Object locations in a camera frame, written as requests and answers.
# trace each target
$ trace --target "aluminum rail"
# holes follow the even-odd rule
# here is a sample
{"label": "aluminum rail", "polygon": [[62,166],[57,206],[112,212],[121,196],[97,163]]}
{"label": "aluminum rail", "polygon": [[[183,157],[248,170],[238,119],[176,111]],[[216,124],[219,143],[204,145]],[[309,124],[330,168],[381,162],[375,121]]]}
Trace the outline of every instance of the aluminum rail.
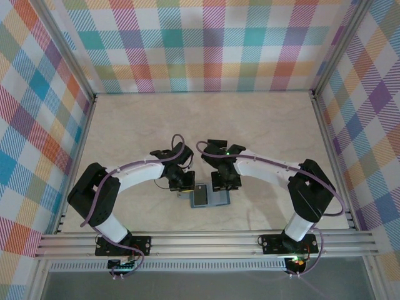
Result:
{"label": "aluminum rail", "polygon": [[[257,238],[261,234],[281,231],[204,231],[204,232],[132,232],[134,236],[151,236],[151,252],[146,259],[202,258],[285,258],[290,254],[264,255]],[[369,231],[324,230],[324,257],[376,255],[378,249]],[[98,257],[95,233],[44,235],[36,258],[51,259],[117,259]]]}

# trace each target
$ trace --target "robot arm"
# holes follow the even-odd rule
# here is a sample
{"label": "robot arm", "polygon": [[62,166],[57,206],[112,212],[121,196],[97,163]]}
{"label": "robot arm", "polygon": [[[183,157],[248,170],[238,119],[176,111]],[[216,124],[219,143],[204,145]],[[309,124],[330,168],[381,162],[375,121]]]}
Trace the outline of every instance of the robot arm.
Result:
{"label": "robot arm", "polygon": [[[182,146],[183,144],[180,142],[172,150],[151,152],[144,160],[150,161],[149,163],[138,164],[121,170],[116,168],[117,172],[105,180],[99,192],[89,225],[112,242],[121,243],[121,241],[127,241],[129,240],[130,232],[113,214],[114,204],[119,193],[144,181],[163,177],[168,178],[171,191],[194,189],[194,171],[186,172],[186,169],[180,166],[186,164],[193,155],[189,147],[184,146],[184,151],[176,159],[158,162],[160,159],[172,158]],[[69,193],[68,203],[82,218],[86,219],[88,217],[100,182],[114,169],[106,169],[96,162],[90,164]]]}
{"label": "robot arm", "polygon": [[[211,173],[213,191],[238,189],[241,186],[240,176],[255,177],[287,190],[291,195],[294,214],[282,235],[288,241],[287,247],[293,250],[311,226],[321,219],[333,198],[333,194],[318,182],[295,170],[301,169],[311,173],[332,188],[333,185],[318,164],[310,159],[302,164],[278,161],[260,156],[243,146],[232,145],[226,149],[227,143],[227,141],[209,140],[201,156],[217,169],[216,172]],[[221,157],[210,157],[207,154]]]}

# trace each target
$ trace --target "colorful plaid wall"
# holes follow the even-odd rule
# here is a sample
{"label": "colorful plaid wall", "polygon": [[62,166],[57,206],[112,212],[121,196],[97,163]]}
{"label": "colorful plaid wall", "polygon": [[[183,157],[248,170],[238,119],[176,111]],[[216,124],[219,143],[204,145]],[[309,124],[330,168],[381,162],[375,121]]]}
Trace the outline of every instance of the colorful plaid wall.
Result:
{"label": "colorful plaid wall", "polygon": [[0,299],[21,299],[89,101],[28,0],[0,0]]}
{"label": "colorful plaid wall", "polygon": [[311,89],[316,88],[316,86],[319,82],[319,79],[321,78],[321,75],[325,71],[325,67],[326,67],[327,63],[332,58],[332,55],[336,49],[336,46],[338,45],[338,42],[342,38],[342,35],[344,34],[344,30],[347,27],[347,25],[349,24],[349,21],[353,15],[353,12],[357,8],[357,5],[359,4],[359,2],[360,2],[360,0],[352,0],[351,1],[351,4],[350,4],[349,8],[347,9],[346,15],[342,19],[339,29],[337,30],[335,37],[333,38],[331,45],[329,46],[328,50],[326,51],[326,54],[324,56],[324,59],[323,59],[321,65],[319,66],[317,75],[315,76],[314,81],[312,82]]}
{"label": "colorful plaid wall", "polygon": [[400,296],[400,0],[375,0],[322,94],[351,201]]}
{"label": "colorful plaid wall", "polygon": [[46,2],[95,91],[146,93],[309,89],[351,0]]}

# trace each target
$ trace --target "vented panel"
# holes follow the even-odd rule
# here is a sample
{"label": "vented panel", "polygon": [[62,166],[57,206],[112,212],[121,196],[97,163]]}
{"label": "vented panel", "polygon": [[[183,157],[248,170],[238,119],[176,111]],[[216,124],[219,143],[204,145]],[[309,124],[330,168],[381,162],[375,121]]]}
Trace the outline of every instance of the vented panel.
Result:
{"label": "vented panel", "polygon": [[[148,259],[138,271],[281,271],[283,258],[259,259]],[[119,268],[119,271],[130,269]],[[54,261],[50,272],[101,272],[107,269],[107,260]]]}

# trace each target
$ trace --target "marble floor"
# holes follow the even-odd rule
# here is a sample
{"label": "marble floor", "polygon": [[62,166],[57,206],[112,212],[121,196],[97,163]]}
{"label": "marble floor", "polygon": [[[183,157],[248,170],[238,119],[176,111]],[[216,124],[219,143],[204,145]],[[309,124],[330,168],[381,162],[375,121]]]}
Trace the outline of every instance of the marble floor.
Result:
{"label": "marble floor", "polygon": [[[123,165],[167,149],[174,133],[182,134],[195,152],[197,182],[209,180],[213,171],[195,150],[196,142],[206,139],[227,139],[285,161],[313,159],[334,182],[306,92],[100,95],[77,178],[93,162]],[[168,186],[166,179],[158,183]],[[338,201],[332,200],[327,211],[339,210]],[[132,231],[282,229],[293,207],[289,193],[280,187],[242,177],[242,188],[231,192],[228,206],[192,209],[189,200],[148,181],[121,193],[114,213]],[[81,222],[68,207],[62,230],[91,231],[89,226],[80,228]],[[325,217],[318,227],[348,224],[343,216]]]}

